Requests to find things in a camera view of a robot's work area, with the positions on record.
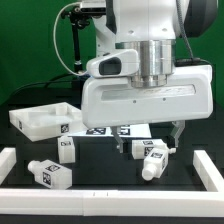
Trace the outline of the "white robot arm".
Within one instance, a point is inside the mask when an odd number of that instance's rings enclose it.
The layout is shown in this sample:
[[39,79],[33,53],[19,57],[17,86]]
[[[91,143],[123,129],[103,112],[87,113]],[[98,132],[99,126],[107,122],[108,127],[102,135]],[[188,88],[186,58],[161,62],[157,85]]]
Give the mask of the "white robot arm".
[[87,63],[83,123],[109,127],[123,148],[123,125],[172,122],[178,137],[187,120],[213,110],[212,67],[194,56],[175,59],[175,42],[202,35],[214,22],[218,0],[105,0],[90,8],[98,56]]

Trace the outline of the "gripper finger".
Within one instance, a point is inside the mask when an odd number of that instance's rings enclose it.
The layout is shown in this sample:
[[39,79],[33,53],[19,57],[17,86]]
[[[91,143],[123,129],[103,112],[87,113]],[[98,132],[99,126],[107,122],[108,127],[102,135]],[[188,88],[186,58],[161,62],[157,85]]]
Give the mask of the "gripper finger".
[[117,149],[119,150],[120,153],[123,153],[123,143],[124,142],[118,134],[120,127],[113,126],[113,127],[110,127],[110,129],[111,129],[112,135],[114,136],[115,140],[117,141]]
[[172,129],[171,134],[170,134],[170,139],[171,139],[172,145],[175,148],[177,148],[178,145],[179,145],[179,138],[180,138],[182,132],[185,129],[185,121],[184,120],[173,121],[172,124],[173,124],[173,129]]

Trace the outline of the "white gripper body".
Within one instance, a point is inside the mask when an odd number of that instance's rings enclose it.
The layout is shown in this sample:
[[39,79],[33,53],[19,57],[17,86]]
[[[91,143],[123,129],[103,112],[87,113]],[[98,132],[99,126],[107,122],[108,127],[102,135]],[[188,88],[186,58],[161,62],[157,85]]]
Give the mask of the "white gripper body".
[[167,84],[134,88],[130,79],[89,78],[81,112],[89,128],[207,118],[213,111],[212,67],[178,67]]

